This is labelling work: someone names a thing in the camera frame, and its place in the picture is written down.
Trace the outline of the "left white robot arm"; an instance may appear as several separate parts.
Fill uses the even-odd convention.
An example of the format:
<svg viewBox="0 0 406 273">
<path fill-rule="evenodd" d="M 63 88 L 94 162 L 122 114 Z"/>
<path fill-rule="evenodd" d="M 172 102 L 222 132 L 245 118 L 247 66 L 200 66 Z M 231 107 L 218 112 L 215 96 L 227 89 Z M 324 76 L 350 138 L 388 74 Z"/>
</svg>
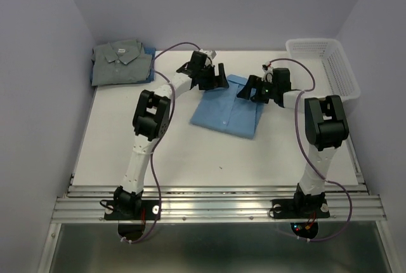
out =
<svg viewBox="0 0 406 273">
<path fill-rule="evenodd" d="M 220 63 L 216 68 L 213 64 L 215 57 L 213 50 L 194 51 L 190 60 L 176 70 L 166 84 L 140 93 L 133 117 L 134 145 L 124 178 L 114 192 L 111 210 L 126 218 L 140 214 L 148 161 L 169 128 L 171 106 L 175 100 L 194 87 L 202 91 L 229 87 L 224 65 Z"/>
</svg>

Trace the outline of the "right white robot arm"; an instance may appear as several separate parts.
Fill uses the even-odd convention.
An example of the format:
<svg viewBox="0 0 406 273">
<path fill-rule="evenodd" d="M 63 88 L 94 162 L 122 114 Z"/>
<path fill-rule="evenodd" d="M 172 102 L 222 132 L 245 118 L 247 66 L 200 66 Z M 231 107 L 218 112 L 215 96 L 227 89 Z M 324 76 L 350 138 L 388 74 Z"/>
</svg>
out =
<svg viewBox="0 0 406 273">
<path fill-rule="evenodd" d="M 338 148 L 349 136 L 349 126 L 341 97 L 327 95 L 324 98 L 303 98 L 305 90 L 294 90 L 291 73 L 287 68 L 270 68 L 263 77 L 250 75 L 237 94 L 238 98 L 254 103 L 268 103 L 270 100 L 282 108 L 293 99 L 294 125 L 299 149 L 306 161 L 294 197 L 286 205 L 295 214 L 306 216 L 316 209 L 326 207 L 325 185 L 332 184 L 348 191 L 337 181 L 328 180 L 331 161 Z"/>
</svg>

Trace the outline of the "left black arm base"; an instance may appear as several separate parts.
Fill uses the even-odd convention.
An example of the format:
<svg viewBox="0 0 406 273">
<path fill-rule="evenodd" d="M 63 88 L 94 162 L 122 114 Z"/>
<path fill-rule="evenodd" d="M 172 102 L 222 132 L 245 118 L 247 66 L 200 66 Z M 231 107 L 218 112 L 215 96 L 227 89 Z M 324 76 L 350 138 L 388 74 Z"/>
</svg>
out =
<svg viewBox="0 0 406 273">
<path fill-rule="evenodd" d="M 142 200 L 135 209 L 120 209 L 114 200 L 102 199 L 100 206 L 105 210 L 104 220 L 106 221 L 152 221 L 160 219 L 159 200 Z"/>
</svg>

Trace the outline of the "light blue long sleeve shirt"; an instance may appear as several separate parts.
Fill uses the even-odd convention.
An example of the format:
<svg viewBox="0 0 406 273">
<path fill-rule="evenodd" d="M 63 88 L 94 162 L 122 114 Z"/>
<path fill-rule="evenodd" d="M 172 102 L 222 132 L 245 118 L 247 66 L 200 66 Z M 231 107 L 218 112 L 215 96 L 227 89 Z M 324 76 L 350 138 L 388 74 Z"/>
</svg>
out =
<svg viewBox="0 0 406 273">
<path fill-rule="evenodd" d="M 206 91 L 190 119 L 190 124 L 252 140 L 264 105 L 237 97 L 247 78 L 230 74 L 228 88 Z"/>
</svg>

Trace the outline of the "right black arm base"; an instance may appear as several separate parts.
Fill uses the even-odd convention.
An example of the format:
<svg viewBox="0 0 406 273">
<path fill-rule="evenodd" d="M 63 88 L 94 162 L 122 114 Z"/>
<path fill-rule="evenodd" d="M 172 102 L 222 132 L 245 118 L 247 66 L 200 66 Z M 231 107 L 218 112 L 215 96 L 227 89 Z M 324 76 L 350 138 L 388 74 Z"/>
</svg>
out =
<svg viewBox="0 0 406 273">
<path fill-rule="evenodd" d="M 316 218 L 330 217 L 329 210 L 322 211 L 322 205 L 325 202 L 299 203 L 293 199 L 273 199 L 271 204 L 269 213 L 275 219 L 300 220 L 311 218 L 313 215 Z"/>
</svg>

